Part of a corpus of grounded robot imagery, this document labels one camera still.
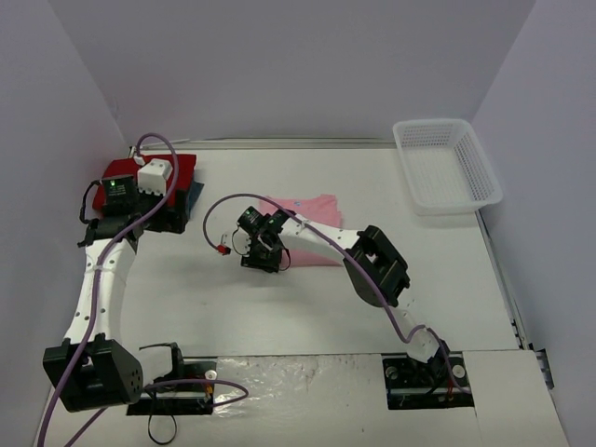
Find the pink t shirt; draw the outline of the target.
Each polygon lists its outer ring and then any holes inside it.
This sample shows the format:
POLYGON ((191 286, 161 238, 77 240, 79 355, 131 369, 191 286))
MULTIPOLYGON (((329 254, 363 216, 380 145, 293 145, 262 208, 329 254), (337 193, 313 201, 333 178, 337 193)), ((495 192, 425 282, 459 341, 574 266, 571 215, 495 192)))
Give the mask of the pink t shirt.
MULTIPOLYGON (((338 209, 338 201, 335 195, 319 195, 314 198, 275 198, 269 197, 283 208, 295 211, 306 219, 334 227, 343 225, 343 214, 338 209)), ((291 267, 310 266, 337 266, 333 259, 311 253, 308 251, 290 250, 291 267)))

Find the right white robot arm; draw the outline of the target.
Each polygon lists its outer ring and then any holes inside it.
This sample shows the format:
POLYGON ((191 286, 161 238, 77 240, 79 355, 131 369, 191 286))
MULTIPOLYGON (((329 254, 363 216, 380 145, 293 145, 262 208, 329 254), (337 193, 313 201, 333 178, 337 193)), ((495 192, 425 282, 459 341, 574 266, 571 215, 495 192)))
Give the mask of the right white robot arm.
POLYGON ((437 383, 447 370, 444 346, 416 319, 413 300, 400 299, 410 288, 408 265, 381 229, 345 230, 306 219, 292 211, 262 214, 247 208, 237 220, 247 251, 241 264, 268 273, 280 271, 282 255, 305 251, 344 265, 357 296, 368 305, 385 309, 415 378, 437 383))

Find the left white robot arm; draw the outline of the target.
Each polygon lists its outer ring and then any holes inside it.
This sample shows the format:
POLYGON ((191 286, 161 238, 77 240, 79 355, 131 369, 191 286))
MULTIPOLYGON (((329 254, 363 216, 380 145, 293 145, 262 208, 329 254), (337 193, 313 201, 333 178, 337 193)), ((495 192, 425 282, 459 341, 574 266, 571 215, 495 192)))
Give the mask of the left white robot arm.
POLYGON ((129 173, 92 182, 101 217, 79 218, 86 234, 86 266, 73 320, 60 345, 49 347, 43 368, 54 386, 52 403, 78 413, 136 403, 158 382, 176 389, 187 378, 181 349, 156 345, 142 361, 120 342, 121 314, 129 271, 144 231, 180 234, 202 189, 192 171, 161 178, 129 173))

